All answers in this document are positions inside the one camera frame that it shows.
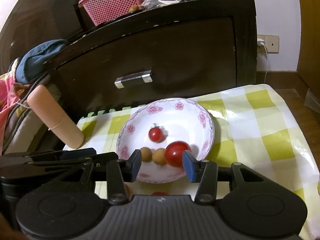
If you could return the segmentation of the tan longan fruit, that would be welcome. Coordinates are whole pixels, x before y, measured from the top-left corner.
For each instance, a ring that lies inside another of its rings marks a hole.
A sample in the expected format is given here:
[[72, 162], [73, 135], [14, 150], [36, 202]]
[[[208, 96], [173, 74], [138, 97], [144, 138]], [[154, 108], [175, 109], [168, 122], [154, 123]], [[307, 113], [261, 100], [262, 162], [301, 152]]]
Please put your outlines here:
[[142, 147], [140, 151], [141, 151], [143, 162], [152, 161], [152, 151], [148, 147]]

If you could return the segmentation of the large red tomato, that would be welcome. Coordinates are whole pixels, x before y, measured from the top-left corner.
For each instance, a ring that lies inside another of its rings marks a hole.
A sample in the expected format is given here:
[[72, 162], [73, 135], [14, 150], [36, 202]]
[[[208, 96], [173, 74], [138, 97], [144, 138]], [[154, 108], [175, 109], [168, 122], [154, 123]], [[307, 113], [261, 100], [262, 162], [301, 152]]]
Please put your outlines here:
[[182, 155], [185, 150], [191, 151], [190, 146], [183, 141], [175, 141], [170, 143], [165, 149], [165, 159], [170, 166], [183, 167]]

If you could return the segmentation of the cherry tomato with stem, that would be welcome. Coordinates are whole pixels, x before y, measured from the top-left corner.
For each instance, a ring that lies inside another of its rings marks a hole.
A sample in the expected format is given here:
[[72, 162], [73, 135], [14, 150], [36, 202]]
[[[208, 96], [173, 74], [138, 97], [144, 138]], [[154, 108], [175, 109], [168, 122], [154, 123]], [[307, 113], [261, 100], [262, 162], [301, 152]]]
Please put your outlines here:
[[153, 126], [150, 128], [148, 132], [148, 136], [149, 136], [149, 139], [153, 142], [161, 142], [164, 138], [163, 131], [156, 124], [153, 124]]

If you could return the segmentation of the white floral porcelain plate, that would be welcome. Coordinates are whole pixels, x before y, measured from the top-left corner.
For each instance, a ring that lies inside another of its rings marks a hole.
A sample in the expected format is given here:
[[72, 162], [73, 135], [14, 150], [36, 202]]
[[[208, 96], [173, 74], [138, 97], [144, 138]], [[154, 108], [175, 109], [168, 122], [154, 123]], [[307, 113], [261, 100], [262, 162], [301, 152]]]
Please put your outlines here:
[[[163, 131], [161, 142], [149, 139], [153, 124]], [[214, 123], [204, 107], [189, 99], [162, 99], [141, 107], [129, 117], [118, 135], [116, 153], [120, 159], [128, 159], [134, 150], [142, 147], [155, 151], [183, 141], [190, 146], [193, 156], [202, 160], [209, 154], [214, 137]]]

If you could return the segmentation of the green checkered tablecloth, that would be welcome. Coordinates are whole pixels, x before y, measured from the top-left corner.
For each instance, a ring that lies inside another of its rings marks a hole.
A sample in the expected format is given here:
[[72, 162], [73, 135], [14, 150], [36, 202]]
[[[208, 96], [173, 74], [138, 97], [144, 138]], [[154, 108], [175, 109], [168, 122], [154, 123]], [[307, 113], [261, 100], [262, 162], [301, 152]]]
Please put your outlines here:
[[[214, 142], [205, 159], [221, 167], [242, 163], [300, 196], [308, 208], [300, 236], [318, 239], [319, 169], [283, 98], [268, 85], [248, 85], [189, 100], [204, 107], [214, 123]], [[116, 152], [121, 128], [140, 108], [80, 119], [84, 147]]]

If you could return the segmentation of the pink ribbed cylinder case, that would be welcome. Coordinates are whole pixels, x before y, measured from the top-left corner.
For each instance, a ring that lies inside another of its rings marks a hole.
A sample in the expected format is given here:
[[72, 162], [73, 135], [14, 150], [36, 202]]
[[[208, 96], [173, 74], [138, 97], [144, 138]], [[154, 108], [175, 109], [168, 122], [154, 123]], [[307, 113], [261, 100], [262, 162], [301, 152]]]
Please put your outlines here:
[[41, 121], [68, 147], [77, 149], [82, 145], [84, 142], [82, 131], [44, 85], [38, 85], [28, 95], [27, 103]]

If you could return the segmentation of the pink floral blanket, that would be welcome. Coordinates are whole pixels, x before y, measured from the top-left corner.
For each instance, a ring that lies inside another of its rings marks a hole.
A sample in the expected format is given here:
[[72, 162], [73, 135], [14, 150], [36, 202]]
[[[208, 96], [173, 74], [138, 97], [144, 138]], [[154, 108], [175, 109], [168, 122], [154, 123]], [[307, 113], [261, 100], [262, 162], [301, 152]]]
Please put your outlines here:
[[1, 75], [1, 153], [8, 115], [30, 86], [30, 84], [18, 83], [13, 71]]

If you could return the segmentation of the blue cloth on bed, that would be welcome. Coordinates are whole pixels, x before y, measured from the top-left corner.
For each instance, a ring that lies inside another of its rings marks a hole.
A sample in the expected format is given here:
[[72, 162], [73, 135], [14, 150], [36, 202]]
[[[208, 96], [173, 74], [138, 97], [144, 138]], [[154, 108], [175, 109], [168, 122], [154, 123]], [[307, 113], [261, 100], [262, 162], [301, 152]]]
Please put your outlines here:
[[15, 80], [22, 84], [31, 84], [45, 71], [43, 64], [68, 46], [65, 39], [50, 40], [39, 44], [17, 58]]

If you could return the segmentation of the dark wooden nightstand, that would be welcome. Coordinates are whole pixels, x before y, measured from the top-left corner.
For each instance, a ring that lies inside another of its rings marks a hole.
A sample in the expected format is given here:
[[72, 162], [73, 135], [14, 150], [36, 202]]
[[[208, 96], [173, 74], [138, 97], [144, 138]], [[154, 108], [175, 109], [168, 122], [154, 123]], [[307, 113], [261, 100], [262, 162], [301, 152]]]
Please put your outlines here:
[[[254, 0], [192, 0], [102, 24], [45, 63], [82, 112], [189, 98], [255, 83]], [[150, 70], [152, 83], [118, 89]]]

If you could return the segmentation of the beige wall socket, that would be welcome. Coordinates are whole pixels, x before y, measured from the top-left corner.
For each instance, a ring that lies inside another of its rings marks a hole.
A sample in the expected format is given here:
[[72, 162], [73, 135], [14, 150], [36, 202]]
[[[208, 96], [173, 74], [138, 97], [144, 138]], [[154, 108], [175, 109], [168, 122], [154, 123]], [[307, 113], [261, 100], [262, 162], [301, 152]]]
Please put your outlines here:
[[264, 45], [269, 53], [279, 53], [279, 36], [276, 35], [257, 35], [258, 44], [261, 44], [261, 40], [264, 41]]

